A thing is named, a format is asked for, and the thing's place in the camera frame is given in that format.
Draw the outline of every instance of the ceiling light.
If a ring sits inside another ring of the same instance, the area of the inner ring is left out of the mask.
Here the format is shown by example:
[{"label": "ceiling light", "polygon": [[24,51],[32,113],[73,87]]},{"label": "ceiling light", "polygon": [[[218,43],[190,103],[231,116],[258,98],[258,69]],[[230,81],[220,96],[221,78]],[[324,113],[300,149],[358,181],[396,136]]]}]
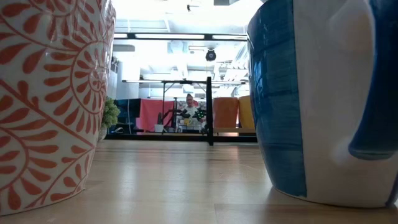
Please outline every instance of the ceiling light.
[{"label": "ceiling light", "polygon": [[243,84],[246,84],[246,82],[211,82],[211,84],[216,84],[216,85],[243,85]]},{"label": "ceiling light", "polygon": [[248,40],[247,35],[213,35],[213,40]]},{"label": "ceiling light", "polygon": [[122,82],[128,83],[162,83],[160,80],[122,80]]},{"label": "ceiling light", "polygon": [[127,38],[127,34],[114,34],[113,38]]},{"label": "ceiling light", "polygon": [[137,39],[197,39],[205,38],[202,34],[136,34]]},{"label": "ceiling light", "polygon": [[205,49],[207,49],[207,47],[205,46],[189,46],[188,50],[202,50],[205,51]]}]

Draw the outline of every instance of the wooden floor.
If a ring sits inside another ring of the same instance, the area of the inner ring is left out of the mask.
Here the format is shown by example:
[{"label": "wooden floor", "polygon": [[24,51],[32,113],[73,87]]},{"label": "wooden floor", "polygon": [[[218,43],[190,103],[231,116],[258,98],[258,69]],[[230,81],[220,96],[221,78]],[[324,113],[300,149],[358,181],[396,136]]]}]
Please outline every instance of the wooden floor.
[{"label": "wooden floor", "polygon": [[0,224],[398,224],[396,208],[357,210],[274,190],[255,144],[103,141],[86,190]]}]

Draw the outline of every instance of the white ceramic pot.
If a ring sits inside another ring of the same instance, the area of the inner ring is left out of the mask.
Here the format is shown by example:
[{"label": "white ceramic pot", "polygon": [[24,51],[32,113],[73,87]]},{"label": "white ceramic pot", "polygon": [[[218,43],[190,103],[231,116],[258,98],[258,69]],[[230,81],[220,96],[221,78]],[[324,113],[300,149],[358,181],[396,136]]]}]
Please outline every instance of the white ceramic pot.
[{"label": "white ceramic pot", "polygon": [[394,204],[397,21],[397,0],[268,0],[258,10],[251,99],[276,189],[332,205]]},{"label": "white ceramic pot", "polygon": [[155,124],[155,132],[162,133],[163,132],[163,124]]},{"label": "white ceramic pot", "polygon": [[82,191],[114,33],[110,1],[0,1],[0,215]]}]

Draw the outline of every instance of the green plant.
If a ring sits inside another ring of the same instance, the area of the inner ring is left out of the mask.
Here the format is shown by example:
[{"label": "green plant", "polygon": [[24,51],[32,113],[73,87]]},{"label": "green plant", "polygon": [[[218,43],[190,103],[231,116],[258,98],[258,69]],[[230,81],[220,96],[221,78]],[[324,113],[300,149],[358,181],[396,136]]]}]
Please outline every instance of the green plant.
[{"label": "green plant", "polygon": [[118,123],[118,115],[120,110],[114,104],[114,100],[107,97],[105,101],[104,115],[102,117],[101,128],[110,128],[112,125]]}]

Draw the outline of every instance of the black pole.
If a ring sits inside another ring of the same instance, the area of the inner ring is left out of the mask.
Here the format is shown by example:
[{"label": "black pole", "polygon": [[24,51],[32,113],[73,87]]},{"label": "black pole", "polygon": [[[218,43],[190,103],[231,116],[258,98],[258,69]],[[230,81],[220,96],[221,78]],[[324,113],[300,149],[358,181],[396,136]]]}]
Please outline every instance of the black pole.
[{"label": "black pole", "polygon": [[208,128],[207,141],[210,146],[213,146],[213,97],[211,95],[211,77],[207,77],[206,81],[206,122]]},{"label": "black pole", "polygon": [[174,132],[177,132],[177,97],[174,97],[174,111],[173,111]]},{"label": "black pole", "polygon": [[166,87],[166,82],[163,82],[163,102],[162,102],[162,124],[164,123],[164,94],[165,94],[165,87]]}]

